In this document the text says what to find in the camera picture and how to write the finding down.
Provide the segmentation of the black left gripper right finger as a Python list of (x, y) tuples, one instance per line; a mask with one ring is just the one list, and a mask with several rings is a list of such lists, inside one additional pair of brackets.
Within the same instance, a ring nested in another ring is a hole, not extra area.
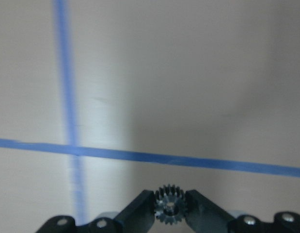
[(196, 233), (257, 233), (259, 220), (253, 216), (233, 217), (196, 190), (185, 192), (186, 224)]

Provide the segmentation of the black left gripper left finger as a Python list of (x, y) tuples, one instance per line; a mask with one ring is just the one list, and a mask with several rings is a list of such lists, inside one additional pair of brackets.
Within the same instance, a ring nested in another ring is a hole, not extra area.
[(100, 217), (89, 224), (90, 233), (146, 233), (154, 222), (153, 191), (142, 191), (113, 219)]

